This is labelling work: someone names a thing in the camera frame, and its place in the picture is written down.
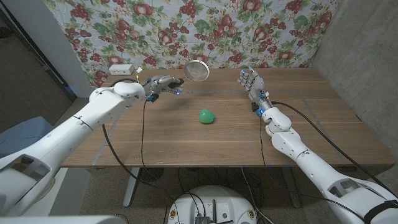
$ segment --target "floral curtain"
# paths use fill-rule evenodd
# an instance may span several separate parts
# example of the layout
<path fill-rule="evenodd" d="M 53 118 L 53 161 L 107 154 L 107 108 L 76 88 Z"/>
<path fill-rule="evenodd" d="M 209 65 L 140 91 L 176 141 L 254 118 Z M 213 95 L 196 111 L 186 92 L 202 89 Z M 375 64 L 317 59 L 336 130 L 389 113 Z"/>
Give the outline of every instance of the floral curtain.
<path fill-rule="evenodd" d="M 307 67 L 340 0 L 44 0 L 93 86 L 143 69 Z"/>

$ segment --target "wooden tabletop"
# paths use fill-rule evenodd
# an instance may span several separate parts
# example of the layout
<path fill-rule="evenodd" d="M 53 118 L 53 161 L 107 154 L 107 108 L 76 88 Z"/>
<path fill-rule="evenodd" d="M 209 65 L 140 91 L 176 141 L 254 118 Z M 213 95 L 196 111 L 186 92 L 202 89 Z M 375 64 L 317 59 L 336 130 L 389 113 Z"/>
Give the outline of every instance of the wooden tabletop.
<path fill-rule="evenodd" d="M 356 162 L 368 166 L 395 163 L 387 149 L 311 68 L 257 69 L 272 101 L 287 103 L 326 132 Z M 155 103 L 148 102 L 144 126 L 144 162 L 148 167 L 241 167 L 263 166 L 259 139 L 260 119 L 251 111 L 251 101 L 236 81 L 240 69 L 212 69 L 201 83 L 186 81 L 181 95 L 163 93 Z M 183 77 L 182 70 L 145 70 L 140 80 L 158 74 Z M 111 76 L 104 86 L 126 76 Z M 123 163 L 141 167 L 142 110 L 144 102 L 133 105 L 116 121 L 106 124 L 111 143 Z M 337 153 L 300 115 L 276 105 L 292 120 L 302 141 L 333 166 L 350 164 Z M 212 124 L 201 124 L 199 112 L 209 109 Z M 271 137 L 261 130 L 263 151 L 268 166 L 295 166 L 273 148 Z M 104 141 L 101 128 L 63 163 L 65 167 L 119 164 Z"/>

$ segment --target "gray wall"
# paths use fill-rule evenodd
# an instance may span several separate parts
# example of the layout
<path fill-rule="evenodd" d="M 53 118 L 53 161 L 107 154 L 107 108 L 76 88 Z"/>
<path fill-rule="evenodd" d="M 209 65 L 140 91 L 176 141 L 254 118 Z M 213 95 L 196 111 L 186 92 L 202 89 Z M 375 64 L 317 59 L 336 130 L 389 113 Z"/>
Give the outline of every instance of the gray wall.
<path fill-rule="evenodd" d="M 397 160 L 398 2 L 342 0 L 312 67 Z M 398 192 L 397 166 L 380 176 Z"/>
<path fill-rule="evenodd" d="M 93 88 L 69 41 L 43 0 L 2 1 L 76 96 L 89 97 Z"/>

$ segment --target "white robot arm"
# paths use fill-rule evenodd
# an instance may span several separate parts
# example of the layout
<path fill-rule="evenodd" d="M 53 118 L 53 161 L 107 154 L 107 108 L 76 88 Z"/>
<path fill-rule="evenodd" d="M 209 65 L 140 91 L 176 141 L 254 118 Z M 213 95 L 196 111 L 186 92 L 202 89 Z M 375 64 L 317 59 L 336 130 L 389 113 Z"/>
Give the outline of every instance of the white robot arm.
<path fill-rule="evenodd" d="M 0 159 L 0 216 L 19 216 L 32 206 L 93 130 L 141 100 L 154 102 L 162 92 L 179 95 L 182 84 L 182 79 L 160 75 L 145 84 L 119 82 L 96 89 L 83 109 L 41 140 Z"/>
<path fill-rule="evenodd" d="M 342 223 L 397 223 L 398 199 L 378 184 L 340 174 L 311 151 L 291 128 L 290 119 L 273 107 L 256 71 L 242 71 L 238 82 L 248 91 L 252 110 L 269 123 L 266 132 L 272 138 L 272 145 L 296 162 L 325 198 L 346 206 L 361 217 L 328 202 Z"/>

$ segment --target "table leg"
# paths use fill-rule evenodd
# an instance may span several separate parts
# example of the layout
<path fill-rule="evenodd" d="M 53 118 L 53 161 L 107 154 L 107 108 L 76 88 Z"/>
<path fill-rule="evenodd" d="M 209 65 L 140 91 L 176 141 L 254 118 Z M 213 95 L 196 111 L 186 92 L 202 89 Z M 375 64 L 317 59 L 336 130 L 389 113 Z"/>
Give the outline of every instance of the table leg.
<path fill-rule="evenodd" d="M 282 167 L 282 173 L 285 179 L 286 186 L 289 191 L 297 192 L 296 184 L 294 182 L 294 177 L 292 170 L 290 167 Z M 292 205 L 295 208 L 300 208 L 302 206 L 301 200 L 298 194 L 291 193 L 290 194 L 290 200 L 292 201 Z"/>
<path fill-rule="evenodd" d="M 139 167 L 133 167 L 131 169 L 132 174 L 138 177 L 139 169 L 140 169 Z M 132 198 L 134 196 L 134 193 L 136 192 L 135 189 L 137 187 L 137 184 L 138 181 L 136 181 L 135 178 L 130 176 L 129 183 L 127 184 L 126 194 L 124 195 L 123 207 L 128 208 L 131 205 Z"/>

